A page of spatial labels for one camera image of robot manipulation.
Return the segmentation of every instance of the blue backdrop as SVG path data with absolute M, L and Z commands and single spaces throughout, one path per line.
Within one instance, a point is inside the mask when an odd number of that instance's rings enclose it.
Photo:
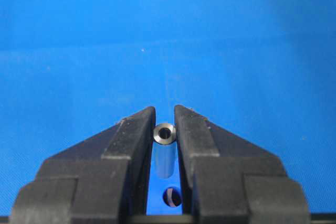
M 0 215 L 46 157 L 178 103 L 336 211 L 335 17 L 336 0 L 0 0 Z

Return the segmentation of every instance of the blue background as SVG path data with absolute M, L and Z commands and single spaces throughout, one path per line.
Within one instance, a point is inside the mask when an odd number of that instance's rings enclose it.
M 0 215 L 46 157 L 178 103 L 336 211 L 335 17 L 336 0 L 0 0 Z

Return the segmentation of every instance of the hole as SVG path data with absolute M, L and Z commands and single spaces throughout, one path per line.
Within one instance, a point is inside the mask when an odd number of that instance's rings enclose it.
M 167 188 L 163 193 L 163 201 L 169 207 L 178 207 L 181 204 L 180 192 L 174 187 Z
M 172 133 L 168 128 L 162 128 L 159 130 L 159 137 L 162 139 L 168 139 L 171 134 Z

